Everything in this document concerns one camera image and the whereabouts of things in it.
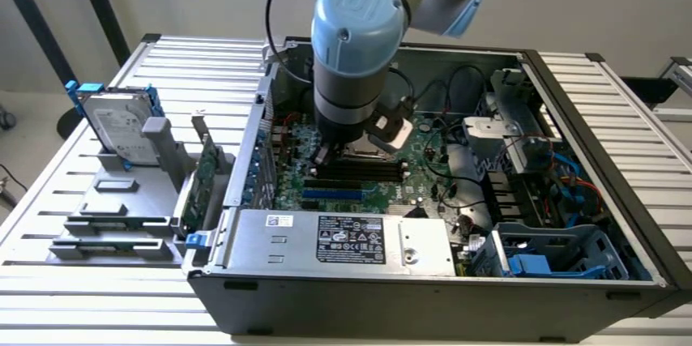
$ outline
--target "robotic arm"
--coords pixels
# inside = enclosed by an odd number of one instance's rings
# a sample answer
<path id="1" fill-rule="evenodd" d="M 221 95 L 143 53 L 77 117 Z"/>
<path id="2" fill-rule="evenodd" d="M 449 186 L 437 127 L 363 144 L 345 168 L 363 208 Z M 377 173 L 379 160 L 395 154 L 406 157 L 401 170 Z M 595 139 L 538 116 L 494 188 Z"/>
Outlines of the robotic arm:
<path id="1" fill-rule="evenodd" d="M 410 136 L 414 97 L 393 110 L 378 105 L 390 62 L 409 28 L 461 36 L 483 0 L 318 0 L 313 19 L 315 107 L 321 160 L 363 131 L 395 152 Z"/>

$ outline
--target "slotted aluminum surface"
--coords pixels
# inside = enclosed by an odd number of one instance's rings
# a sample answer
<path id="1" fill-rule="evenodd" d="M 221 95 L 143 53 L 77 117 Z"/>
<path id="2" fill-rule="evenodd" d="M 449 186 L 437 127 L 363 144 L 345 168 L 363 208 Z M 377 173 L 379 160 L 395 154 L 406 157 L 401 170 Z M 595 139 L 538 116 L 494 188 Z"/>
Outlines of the slotted aluminum surface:
<path id="1" fill-rule="evenodd" d="M 583 95 L 582 98 L 589 98 L 595 93 L 609 95 L 609 101 L 627 109 L 618 100 L 619 94 L 613 92 L 613 86 L 599 78 L 601 72 L 594 70 L 595 67 L 585 56 L 546 54 L 546 58 L 551 66 L 563 67 L 559 71 L 555 70 L 558 75 L 574 76 L 573 81 L 563 85 L 570 93 Z M 187 142 L 191 151 L 199 151 L 199 146 L 186 116 L 194 109 L 206 108 L 215 141 L 225 145 L 227 151 L 237 152 L 238 142 L 243 137 L 243 118 L 250 112 L 253 88 L 265 74 L 261 60 L 259 41 L 165 36 L 157 44 L 145 44 L 138 48 L 134 60 L 114 83 L 121 86 L 146 86 L 151 83 L 159 88 L 163 109 L 175 125 L 175 136 Z M 575 77 L 581 73 L 570 73 L 581 70 L 573 69 L 573 66 L 585 66 L 583 70 L 590 72 L 590 81 L 599 83 L 582 83 Z M 589 107 L 594 112 L 601 112 L 599 109 L 606 107 L 598 101 L 581 106 Z M 595 129 L 606 130 L 611 128 L 611 118 L 618 118 L 617 122 L 622 123 L 629 118 L 634 121 L 638 119 L 634 114 L 605 117 L 590 114 L 587 117 L 591 118 L 590 124 Z M 649 129 L 642 123 L 623 128 L 643 131 Z M 605 135 L 613 138 L 615 134 L 606 131 Z M 621 163 L 626 167 L 642 164 L 639 159 L 651 156 L 641 150 L 667 150 L 665 143 L 650 141 L 630 143 L 625 139 L 614 139 L 605 142 L 605 145 L 610 145 L 609 149 L 614 151 L 634 151 L 615 154 L 615 157 L 625 159 Z M 94 133 L 83 123 L 49 164 L 9 221 L 0 226 L 0 344 L 397 343 L 230 337 L 217 330 L 215 322 L 195 297 L 181 269 L 21 265 L 26 260 L 35 261 L 49 256 L 50 238 L 62 233 L 66 214 L 78 205 L 79 194 L 86 191 L 101 167 L 99 160 L 94 157 L 99 148 Z M 675 153 L 669 150 L 667 155 L 675 156 Z M 663 166 L 677 167 L 675 161 L 666 161 L 665 164 L 661 162 Z M 683 176 L 679 171 L 662 173 L 658 170 L 633 170 L 626 173 L 634 175 L 633 180 L 645 184 L 666 182 L 661 180 L 662 174 L 675 175 L 678 178 Z M 689 183 L 683 179 L 677 182 L 685 182 L 686 185 Z M 655 187 L 655 190 L 647 186 L 638 188 L 654 200 L 657 191 L 670 191 L 667 186 Z M 671 208 L 662 210 L 669 211 L 670 215 L 665 215 L 662 211 L 659 218 L 673 220 L 662 224 L 671 234 L 670 237 L 675 237 L 677 233 L 687 233 L 689 230 L 679 227 L 690 227 L 689 224 L 675 225 L 683 223 L 679 221 L 685 221 L 686 215 L 677 215 Z M 679 242 L 685 240 L 691 241 L 682 236 Z M 682 255 L 692 262 L 692 255 L 689 254 L 691 252 L 682 251 Z M 582 344 L 692 344 L 690 328 L 692 306 L 687 305 L 663 318 L 627 319 Z"/>

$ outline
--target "floor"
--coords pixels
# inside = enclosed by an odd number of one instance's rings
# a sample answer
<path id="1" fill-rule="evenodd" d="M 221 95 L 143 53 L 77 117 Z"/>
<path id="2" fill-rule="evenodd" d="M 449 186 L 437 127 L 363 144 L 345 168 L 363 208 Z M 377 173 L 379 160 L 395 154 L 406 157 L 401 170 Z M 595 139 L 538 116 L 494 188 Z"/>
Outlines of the floor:
<path id="1" fill-rule="evenodd" d="M 9 131 L 0 130 L 0 164 L 30 186 L 63 144 L 55 125 L 73 102 L 65 94 L 0 92 L 0 103 L 18 117 L 18 126 Z M 23 189 L 13 182 L 9 190 L 19 200 Z M 9 214 L 0 207 L 0 224 Z"/>

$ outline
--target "green circuit board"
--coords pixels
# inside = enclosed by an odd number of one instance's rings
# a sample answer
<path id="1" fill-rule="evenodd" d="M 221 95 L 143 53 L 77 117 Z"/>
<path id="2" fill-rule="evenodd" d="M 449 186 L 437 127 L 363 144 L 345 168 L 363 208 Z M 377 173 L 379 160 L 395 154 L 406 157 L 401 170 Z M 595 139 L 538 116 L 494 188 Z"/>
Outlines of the green circuit board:
<path id="1" fill-rule="evenodd" d="M 405 149 L 395 155 L 387 156 L 391 161 L 407 161 L 411 176 L 403 182 L 363 182 L 363 200 L 310 199 L 319 201 L 319 211 L 386 213 L 390 206 L 411 205 L 418 198 L 423 198 L 427 206 L 434 210 L 438 209 L 438 203 L 433 200 L 433 187 L 438 183 L 438 190 L 442 193 L 451 182 L 446 179 L 441 181 L 427 169 L 425 148 L 431 140 L 429 146 L 439 151 L 443 141 L 439 135 L 435 135 L 433 119 L 415 116 L 413 123 L 414 133 Z M 425 130 L 421 130 L 422 124 L 429 125 L 429 127 L 423 126 Z M 310 175 L 310 168 L 313 154 L 319 148 L 319 133 L 315 126 L 305 119 L 291 126 L 291 134 L 289 144 L 294 151 L 298 149 L 298 152 L 290 160 L 279 158 L 278 161 L 275 208 L 297 211 L 302 209 L 305 200 L 302 196 L 306 189 L 305 181 L 314 178 Z M 438 152 L 430 164 L 447 173 L 447 164 L 438 162 L 439 157 Z"/>

